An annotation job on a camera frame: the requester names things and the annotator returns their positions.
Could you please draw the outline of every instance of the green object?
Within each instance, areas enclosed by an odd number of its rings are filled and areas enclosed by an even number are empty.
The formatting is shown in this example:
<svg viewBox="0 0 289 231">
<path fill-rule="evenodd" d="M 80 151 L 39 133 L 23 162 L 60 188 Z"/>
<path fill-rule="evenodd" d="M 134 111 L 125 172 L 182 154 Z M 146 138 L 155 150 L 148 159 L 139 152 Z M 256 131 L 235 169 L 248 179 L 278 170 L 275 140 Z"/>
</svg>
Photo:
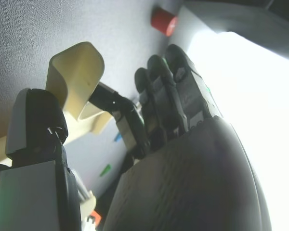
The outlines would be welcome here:
<svg viewBox="0 0 289 231">
<path fill-rule="evenodd" d="M 111 165 L 107 165 L 104 170 L 101 172 L 100 177 L 102 177 L 103 175 L 105 175 L 107 172 L 109 172 L 111 169 Z"/>
</svg>

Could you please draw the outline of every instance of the red cylinder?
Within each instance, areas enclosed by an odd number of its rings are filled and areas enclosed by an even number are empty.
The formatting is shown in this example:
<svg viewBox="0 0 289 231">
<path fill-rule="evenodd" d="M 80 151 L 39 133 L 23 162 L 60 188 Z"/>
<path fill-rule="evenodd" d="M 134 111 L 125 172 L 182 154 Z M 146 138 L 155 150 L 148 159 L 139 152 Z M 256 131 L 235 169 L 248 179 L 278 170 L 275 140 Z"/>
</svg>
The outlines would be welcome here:
<svg viewBox="0 0 289 231">
<path fill-rule="evenodd" d="M 155 11 L 151 20 L 151 25 L 166 36 L 172 35 L 177 23 L 178 17 L 162 8 Z"/>
</svg>

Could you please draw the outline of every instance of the red object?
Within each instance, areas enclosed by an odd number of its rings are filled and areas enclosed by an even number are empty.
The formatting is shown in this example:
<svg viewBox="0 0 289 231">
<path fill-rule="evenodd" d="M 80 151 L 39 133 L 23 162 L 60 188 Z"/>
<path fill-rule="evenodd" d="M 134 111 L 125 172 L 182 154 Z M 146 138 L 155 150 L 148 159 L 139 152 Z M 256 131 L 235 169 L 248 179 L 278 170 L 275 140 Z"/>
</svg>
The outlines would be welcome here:
<svg viewBox="0 0 289 231">
<path fill-rule="evenodd" d="M 95 217 L 95 226 L 97 227 L 99 223 L 101 222 L 101 219 L 102 219 L 101 215 L 99 215 L 95 210 L 93 210 L 91 212 L 91 216 Z"/>
<path fill-rule="evenodd" d="M 162 8 L 155 11 L 151 20 L 151 25 L 166 36 L 172 35 L 177 23 L 178 17 Z"/>
</svg>

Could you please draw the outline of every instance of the orange object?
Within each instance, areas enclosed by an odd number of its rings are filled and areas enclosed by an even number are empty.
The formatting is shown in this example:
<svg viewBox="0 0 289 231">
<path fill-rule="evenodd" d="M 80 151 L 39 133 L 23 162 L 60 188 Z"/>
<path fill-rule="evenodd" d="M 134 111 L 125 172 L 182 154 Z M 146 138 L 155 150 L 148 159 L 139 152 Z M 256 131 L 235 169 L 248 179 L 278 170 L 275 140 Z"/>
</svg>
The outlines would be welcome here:
<svg viewBox="0 0 289 231">
<path fill-rule="evenodd" d="M 99 215 L 95 210 L 93 210 L 90 214 L 92 217 L 95 217 L 95 226 L 97 227 L 99 223 L 101 222 L 101 215 Z"/>
<path fill-rule="evenodd" d="M 177 23 L 178 17 L 162 8 L 155 11 L 151 20 L 151 25 L 166 36 L 172 35 Z"/>
</svg>

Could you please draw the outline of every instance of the bright white light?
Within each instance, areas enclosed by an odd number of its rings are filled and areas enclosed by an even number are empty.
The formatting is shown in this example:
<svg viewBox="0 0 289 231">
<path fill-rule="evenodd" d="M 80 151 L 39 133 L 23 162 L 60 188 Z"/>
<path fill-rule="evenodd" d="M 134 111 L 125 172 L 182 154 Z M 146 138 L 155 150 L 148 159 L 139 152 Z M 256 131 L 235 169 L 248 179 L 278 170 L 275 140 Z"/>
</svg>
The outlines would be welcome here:
<svg viewBox="0 0 289 231">
<path fill-rule="evenodd" d="M 289 231 L 289 60 L 232 32 L 198 33 L 187 54 L 244 145 L 272 229 Z"/>
</svg>

